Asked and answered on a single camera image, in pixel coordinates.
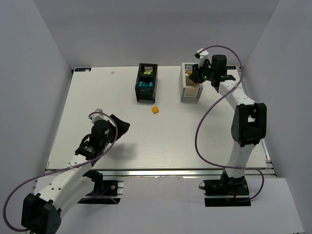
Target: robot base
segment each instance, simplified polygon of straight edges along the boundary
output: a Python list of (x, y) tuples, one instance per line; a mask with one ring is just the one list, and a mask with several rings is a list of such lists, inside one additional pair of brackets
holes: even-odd
[(251, 206), (250, 201), (246, 201), (249, 198), (246, 180), (232, 193), (225, 191), (219, 179), (205, 180), (204, 184), (206, 207)]

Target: cable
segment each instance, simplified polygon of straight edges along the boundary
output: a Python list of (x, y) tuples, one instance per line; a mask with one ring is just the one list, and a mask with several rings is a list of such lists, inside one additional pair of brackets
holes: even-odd
[[(229, 95), (231, 92), (233, 92), (238, 86), (239, 84), (243, 81), (243, 77), (245, 75), (245, 71), (244, 71), (244, 67), (243, 67), (243, 64), (242, 64), (242, 61), (240, 60), (239, 56), (237, 53), (235, 53), (234, 50), (232, 50), (231, 48), (229, 47), (226, 47), (226, 46), (223, 46), (223, 45), (212, 45), (212, 46), (208, 46), (204, 49), (202, 49), (201, 51), (198, 52), (198, 54), (200, 54), (201, 52), (203, 52), (204, 50), (208, 50), (210, 48), (213, 48), (213, 47), (221, 47), (221, 48), (224, 48), (224, 49), (227, 49), (229, 51), (231, 51), (237, 58), (238, 62), (239, 62), (239, 65), (241, 67), (241, 77), (238, 81), (238, 83), (236, 84), (236, 86), (234, 86), (230, 91), (228, 91), (225, 95), (223, 95), (222, 97), (220, 97), (214, 104), (211, 105), (211, 107), (208, 109), (208, 111), (204, 114), (204, 116), (201, 118), (199, 124), (198, 124), (198, 127), (196, 129), (196, 133), (195, 133), (195, 150), (198, 154), (198, 156), (205, 162), (207, 162), (208, 164), (211, 164), (213, 166), (216, 166), (216, 167), (221, 167), (221, 168), (230, 168), (230, 169), (238, 169), (238, 170), (243, 170), (243, 168), (241, 167), (233, 167), (233, 166), (223, 166), (223, 165), (220, 165), (220, 164), (216, 164), (216, 163), (213, 163), (213, 162), (210, 162), (208, 160), (206, 160), (199, 152), (198, 150), (198, 146), (197, 146), (197, 138), (198, 138), (198, 132), (199, 132), (199, 129), (200, 129), (200, 126), (201, 124), (203, 123), (204, 119), (206, 118), (206, 116), (209, 114), (209, 112), (219, 103), (221, 102), (227, 95)], [(258, 192), (251, 198), (249, 199), (246, 199), (246, 200), (243, 200), (244, 202), (245, 201), (251, 201), (252, 199), (254, 199), (255, 197), (257, 197), (259, 195), (259, 193), (262, 191), (262, 188), (263, 188), (263, 185), (264, 185), (264, 175), (263, 173), (257, 169), (257, 168), (245, 168), (245, 170), (255, 170), (255, 171), (258, 171), (260, 174), (261, 174), (261, 177), (262, 177), (262, 183), (261, 183), (261, 186), (260, 186), (260, 189), (258, 190)]]
[(62, 168), (62, 169), (59, 169), (59, 170), (56, 170), (56, 171), (53, 171), (53, 172), (48, 172), (48, 173), (43, 174), (43, 175), (38, 175), (38, 176), (35, 176), (35, 177), (33, 177), (33, 178), (30, 178), (30, 179), (24, 181), (24, 182), (21, 183), (20, 185), (18, 185), (18, 186), (9, 194), (9, 196), (8, 196), (7, 199), (5, 200), (5, 203), (4, 203), (4, 205), (3, 205), (3, 210), (2, 210), (3, 220), (4, 220), (5, 224), (6, 224), (11, 230), (13, 230), (13, 231), (15, 231), (15, 232), (26, 232), (26, 231), (28, 231), (28, 229), (18, 229), (18, 228), (13, 227), (13, 226), (9, 223), (9, 221), (8, 221), (8, 219), (7, 219), (7, 216), (6, 216), (6, 207), (7, 207), (7, 205), (8, 205), (8, 202), (9, 202), (9, 200), (11, 199), (12, 195), (13, 195), (20, 187), (22, 187), (23, 185), (25, 185), (25, 184), (27, 184), (27, 183), (29, 183), (30, 181), (33, 181), (33, 180), (35, 180), (35, 179), (39, 179), (39, 178), (42, 178), (42, 177), (45, 177), (45, 176), (49, 176), (49, 175), (52, 175), (52, 174), (56, 174), (56, 173), (60, 173), (60, 172), (66, 172), (66, 171), (70, 170), (71, 168), (77, 168), (77, 167), (84, 166), (84, 165), (86, 165), (86, 164), (88, 164), (88, 163), (96, 162), (96, 161), (98, 161), (102, 156), (104, 156), (105, 154), (107, 154), (107, 153), (110, 151), (110, 149), (112, 148), (112, 146), (115, 144), (115, 142), (116, 142), (116, 140), (117, 140), (117, 136), (118, 136), (118, 128), (117, 128), (117, 125), (116, 125), (115, 121), (114, 121), (109, 115), (107, 115), (107, 114), (105, 114), (105, 113), (102, 113), (102, 112), (99, 112), (99, 111), (92, 112), (92, 113), (89, 115), (89, 118), (90, 118), (91, 115), (94, 115), (94, 114), (102, 114), (102, 115), (108, 117), (108, 118), (113, 122), (113, 124), (114, 124), (114, 126), (115, 126), (115, 128), (116, 128), (116, 135), (115, 135), (115, 138), (114, 138), (112, 144), (107, 148), (107, 150), (106, 150), (105, 152), (103, 152), (101, 155), (97, 156), (96, 158), (94, 158), (94, 159), (92, 159), (92, 160), (90, 160), (90, 161), (87, 161), (87, 162), (84, 162), (84, 163), (81, 163), (81, 164), (77, 164), (77, 165), (72, 166), (72, 167)]
[(203, 182), (201, 182), (201, 183), (198, 185), (198, 187), (199, 187), (199, 189), (204, 190), (204, 189), (205, 189), (205, 186), (200, 186), (202, 183), (205, 183), (205, 182), (204, 182), (204, 181), (203, 181)]
[(104, 190), (104, 192), (102, 192), (102, 193), (100, 194), (100, 196), (103, 195), (104, 193), (106, 193), (107, 190), (108, 190), (108, 189)]

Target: small white object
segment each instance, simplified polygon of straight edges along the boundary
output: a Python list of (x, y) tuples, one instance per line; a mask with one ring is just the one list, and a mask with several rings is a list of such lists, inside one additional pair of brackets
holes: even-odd
[(191, 72), (194, 63), (182, 63), (180, 72), (180, 96), (181, 101), (199, 101), (202, 84), (195, 84), (189, 79), (188, 72)]
[(202, 67), (206, 59), (208, 59), (209, 53), (207, 50), (202, 51), (200, 54), (200, 61), (198, 63), (198, 67)]
[[(95, 112), (102, 112), (102, 113), (103, 113), (103, 110), (97, 108), (97, 109), (95, 110)], [(93, 114), (93, 115), (90, 116), (90, 119), (91, 119), (91, 122), (92, 122), (93, 124), (94, 124), (96, 121), (98, 121), (98, 120), (106, 120), (105, 117), (104, 117), (104, 115), (102, 115), (102, 114)]]

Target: black bracket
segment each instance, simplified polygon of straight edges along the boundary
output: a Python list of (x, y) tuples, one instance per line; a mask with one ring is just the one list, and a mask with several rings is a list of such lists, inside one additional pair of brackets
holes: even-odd
[(258, 144), (266, 135), (267, 106), (264, 103), (236, 106), (231, 133), (241, 147)]

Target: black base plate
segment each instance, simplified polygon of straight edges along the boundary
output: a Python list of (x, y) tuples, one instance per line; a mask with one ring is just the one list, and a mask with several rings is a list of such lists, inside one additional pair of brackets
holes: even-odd
[[(105, 190), (107, 191), (103, 195), (112, 196), (112, 197), (117, 196), (118, 180), (103, 180), (101, 184), (99, 184), (99, 186), (101, 188), (98, 191), (96, 191), (96, 193), (87, 194), (86, 197), (100, 195)], [(120, 198), (114, 198), (114, 200), (117, 203), (119, 203)], [(102, 197), (98, 197), (98, 198), (90, 199), (86, 201), (79, 201), (78, 203), (79, 204), (115, 204), (112, 200), (102, 198)]]
[[(243, 184), (240, 187), (237, 187), (233, 193), (226, 193), (225, 190), (220, 185), (220, 180), (205, 180), (205, 206), (206, 207), (230, 207), (230, 206), (251, 206), (250, 201), (246, 201), (248, 197), (240, 196), (249, 196), (249, 189), (247, 186), (246, 180), (244, 180)], [(238, 191), (237, 197), (235, 199), (232, 198), (223, 198), (216, 196), (233, 196)]]

